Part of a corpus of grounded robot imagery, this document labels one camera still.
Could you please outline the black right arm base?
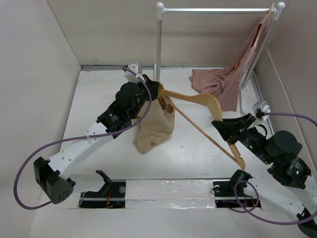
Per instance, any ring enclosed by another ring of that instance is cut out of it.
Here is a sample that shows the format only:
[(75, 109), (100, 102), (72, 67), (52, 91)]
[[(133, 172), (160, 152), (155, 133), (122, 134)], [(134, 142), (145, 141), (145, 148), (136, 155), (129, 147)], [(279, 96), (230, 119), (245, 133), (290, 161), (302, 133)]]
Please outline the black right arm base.
[(246, 208), (261, 208), (261, 202), (259, 199), (247, 195), (244, 189), (247, 187), (245, 182), (253, 177), (242, 170), (237, 170), (230, 178), (219, 178), (213, 180), (213, 188), (210, 193), (214, 195), (216, 208), (241, 208), (239, 201)]

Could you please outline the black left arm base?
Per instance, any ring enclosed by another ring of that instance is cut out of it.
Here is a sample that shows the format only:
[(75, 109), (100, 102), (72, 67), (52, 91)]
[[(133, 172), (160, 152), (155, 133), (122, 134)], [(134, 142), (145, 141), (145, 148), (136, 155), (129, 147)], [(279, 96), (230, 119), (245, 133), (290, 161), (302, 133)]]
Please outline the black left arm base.
[(85, 191), (80, 195), (79, 208), (121, 209), (125, 208), (126, 180), (112, 180), (102, 170), (96, 173), (103, 178), (98, 191)]

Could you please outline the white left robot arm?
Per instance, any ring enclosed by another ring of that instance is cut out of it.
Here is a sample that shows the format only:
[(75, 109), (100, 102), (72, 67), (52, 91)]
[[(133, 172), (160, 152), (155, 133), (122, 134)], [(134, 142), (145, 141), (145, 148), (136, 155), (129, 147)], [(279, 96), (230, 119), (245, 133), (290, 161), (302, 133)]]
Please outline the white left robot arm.
[(39, 157), (34, 161), (35, 179), (53, 204), (59, 204), (74, 191), (76, 183), (70, 176), (78, 166), (106, 143), (131, 129), (143, 105), (158, 97), (159, 82), (144, 74), (136, 82), (123, 84), (115, 100), (81, 139), (75, 139), (61, 152), (48, 159)]

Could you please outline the beige t shirt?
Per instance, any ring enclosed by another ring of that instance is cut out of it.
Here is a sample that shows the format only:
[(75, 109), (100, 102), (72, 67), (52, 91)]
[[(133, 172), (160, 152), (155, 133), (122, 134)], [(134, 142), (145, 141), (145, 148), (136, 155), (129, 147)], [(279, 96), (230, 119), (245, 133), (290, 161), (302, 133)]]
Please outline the beige t shirt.
[(139, 132), (133, 144), (141, 154), (165, 143), (174, 131), (175, 110), (164, 98), (152, 101), (145, 118), (138, 124)]

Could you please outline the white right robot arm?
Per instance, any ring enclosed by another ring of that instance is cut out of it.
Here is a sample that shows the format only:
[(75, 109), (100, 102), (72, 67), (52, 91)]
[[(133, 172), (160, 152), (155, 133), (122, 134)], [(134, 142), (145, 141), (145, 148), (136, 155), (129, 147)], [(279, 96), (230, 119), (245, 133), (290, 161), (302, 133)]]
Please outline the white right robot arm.
[(310, 238), (317, 236), (317, 183), (309, 166), (299, 157), (303, 146), (295, 136), (285, 130), (267, 138), (253, 125), (257, 119), (270, 116), (270, 113), (256, 110), (253, 116), (247, 114), (235, 119), (214, 120), (212, 125), (229, 145), (243, 144), (258, 159), (270, 165), (268, 173), (282, 186), (290, 190), (302, 203), (304, 209), (297, 214), (295, 222), (283, 225), (296, 225)]

